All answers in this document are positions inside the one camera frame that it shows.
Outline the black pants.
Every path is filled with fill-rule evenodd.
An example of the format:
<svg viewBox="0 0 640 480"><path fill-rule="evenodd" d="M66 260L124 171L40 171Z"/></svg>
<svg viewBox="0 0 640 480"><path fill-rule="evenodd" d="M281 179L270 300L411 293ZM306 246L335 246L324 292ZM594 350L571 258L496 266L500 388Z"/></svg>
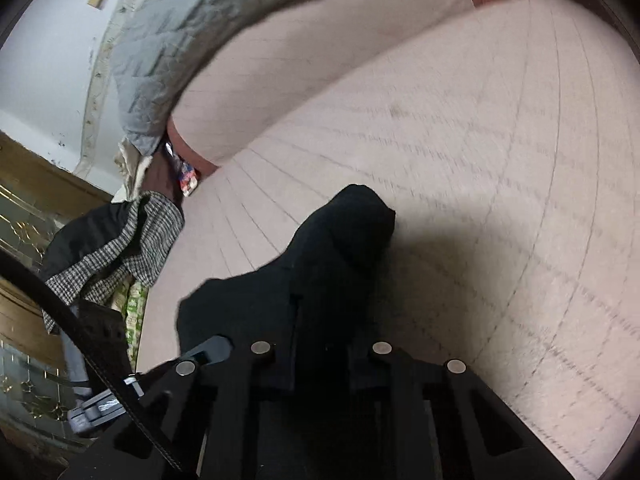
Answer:
<svg viewBox="0 0 640 480"><path fill-rule="evenodd" d="M234 278L210 278L184 298L176 322L180 350L211 336L242 346L269 336L333 344L376 333L395 217L367 186L346 186L270 263Z"/></svg>

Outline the grey houndstooth garment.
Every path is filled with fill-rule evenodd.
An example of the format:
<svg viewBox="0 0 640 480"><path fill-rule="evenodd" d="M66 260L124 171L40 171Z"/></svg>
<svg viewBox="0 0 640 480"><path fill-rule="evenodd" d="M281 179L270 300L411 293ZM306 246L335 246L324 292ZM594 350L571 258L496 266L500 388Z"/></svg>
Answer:
<svg viewBox="0 0 640 480"><path fill-rule="evenodd" d="M159 192L106 204L55 234L39 276L66 306L103 306L128 276L154 285L183 226L182 210Z"/></svg>

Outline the pink sofa back cushion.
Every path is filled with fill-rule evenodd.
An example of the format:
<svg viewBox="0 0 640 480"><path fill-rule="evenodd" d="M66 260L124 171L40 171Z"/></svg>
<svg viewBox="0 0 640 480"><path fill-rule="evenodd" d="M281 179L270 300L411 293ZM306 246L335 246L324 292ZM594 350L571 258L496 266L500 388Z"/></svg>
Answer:
<svg viewBox="0 0 640 480"><path fill-rule="evenodd" d="M208 176L283 116L380 53L496 0L293 0L239 32L183 91L167 124Z"/></svg>

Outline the red blue snack packet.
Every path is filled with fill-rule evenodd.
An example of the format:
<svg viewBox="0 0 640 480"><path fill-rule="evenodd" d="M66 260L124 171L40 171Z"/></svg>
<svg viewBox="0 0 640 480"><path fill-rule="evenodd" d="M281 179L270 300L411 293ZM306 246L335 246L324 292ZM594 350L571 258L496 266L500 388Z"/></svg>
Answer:
<svg viewBox="0 0 640 480"><path fill-rule="evenodd" d="M198 184L200 183L198 170L180 157L169 141L165 142L164 149L174 167L183 196L189 197L198 188Z"/></svg>

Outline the cream fringed cloth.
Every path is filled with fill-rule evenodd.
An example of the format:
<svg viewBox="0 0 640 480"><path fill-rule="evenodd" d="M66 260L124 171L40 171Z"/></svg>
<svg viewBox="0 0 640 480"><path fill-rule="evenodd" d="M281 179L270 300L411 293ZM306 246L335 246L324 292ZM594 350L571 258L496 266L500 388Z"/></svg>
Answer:
<svg viewBox="0 0 640 480"><path fill-rule="evenodd" d="M122 186L114 194L112 203L131 202L140 195L151 162L151 156L142 156L128 140L119 142L114 163L122 177Z"/></svg>

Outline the green patterned cloth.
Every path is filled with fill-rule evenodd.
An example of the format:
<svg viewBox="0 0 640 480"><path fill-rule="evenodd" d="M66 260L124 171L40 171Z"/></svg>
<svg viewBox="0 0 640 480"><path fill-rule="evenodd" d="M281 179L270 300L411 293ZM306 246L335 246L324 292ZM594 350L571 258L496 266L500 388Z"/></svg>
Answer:
<svg viewBox="0 0 640 480"><path fill-rule="evenodd" d="M119 312L125 322L127 356L133 370L137 369L148 296L149 289L128 276L116 287L111 299L111 308Z"/></svg>

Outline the grey quilted blanket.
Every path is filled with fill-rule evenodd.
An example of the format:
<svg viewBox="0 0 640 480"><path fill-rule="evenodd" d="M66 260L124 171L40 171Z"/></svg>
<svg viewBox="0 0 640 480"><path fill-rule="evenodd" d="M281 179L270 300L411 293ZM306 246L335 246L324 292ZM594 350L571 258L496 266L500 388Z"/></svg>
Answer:
<svg viewBox="0 0 640 480"><path fill-rule="evenodd" d="M243 28L289 1L144 0L111 58L125 139L152 155L191 79Z"/></svg>

